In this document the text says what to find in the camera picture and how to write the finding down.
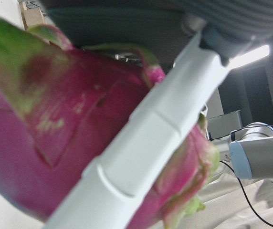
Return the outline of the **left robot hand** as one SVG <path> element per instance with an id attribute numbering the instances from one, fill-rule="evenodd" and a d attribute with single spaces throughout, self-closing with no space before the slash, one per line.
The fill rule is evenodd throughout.
<path id="1" fill-rule="evenodd" d="M 108 42 L 120 34 L 152 44 L 154 32 L 165 37 L 185 12 L 207 23 L 45 224 L 47 229 L 124 229 L 231 71 L 231 60 L 273 35 L 273 0 L 62 0 L 44 5 L 76 45 Z"/>

